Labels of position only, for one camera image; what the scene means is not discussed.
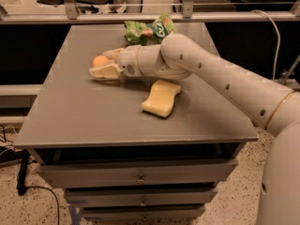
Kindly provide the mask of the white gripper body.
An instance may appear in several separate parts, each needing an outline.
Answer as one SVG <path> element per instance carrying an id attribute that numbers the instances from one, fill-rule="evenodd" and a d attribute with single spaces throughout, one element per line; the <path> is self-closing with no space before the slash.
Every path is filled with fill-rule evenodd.
<path id="1" fill-rule="evenodd" d="M 118 65 L 126 77 L 142 76 L 138 65 L 138 51 L 141 47 L 141 45 L 128 46 L 119 53 Z"/>

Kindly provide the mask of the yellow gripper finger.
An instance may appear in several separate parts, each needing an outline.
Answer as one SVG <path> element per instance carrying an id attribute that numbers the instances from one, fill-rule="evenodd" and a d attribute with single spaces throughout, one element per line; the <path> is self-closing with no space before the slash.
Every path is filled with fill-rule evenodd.
<path id="1" fill-rule="evenodd" d="M 121 69 L 114 63 L 113 60 L 109 60 L 100 65 L 91 67 L 89 72 L 96 79 L 118 80 L 120 78 Z"/>
<path id="2" fill-rule="evenodd" d="M 118 48 L 110 51 L 103 52 L 102 55 L 107 57 L 109 60 L 117 61 L 120 52 L 122 52 L 123 48 Z"/>

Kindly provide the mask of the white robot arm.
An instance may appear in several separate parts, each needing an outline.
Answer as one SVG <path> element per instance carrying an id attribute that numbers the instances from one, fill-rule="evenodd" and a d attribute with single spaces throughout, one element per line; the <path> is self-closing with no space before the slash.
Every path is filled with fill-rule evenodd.
<path id="1" fill-rule="evenodd" d="M 106 51 L 90 74 L 101 80 L 161 79 L 142 106 L 167 116 L 177 85 L 196 74 L 256 125 L 275 137 L 265 162 L 256 225 L 300 225 L 300 94 L 206 51 L 190 38 L 169 34 L 159 45 L 132 45 Z"/>

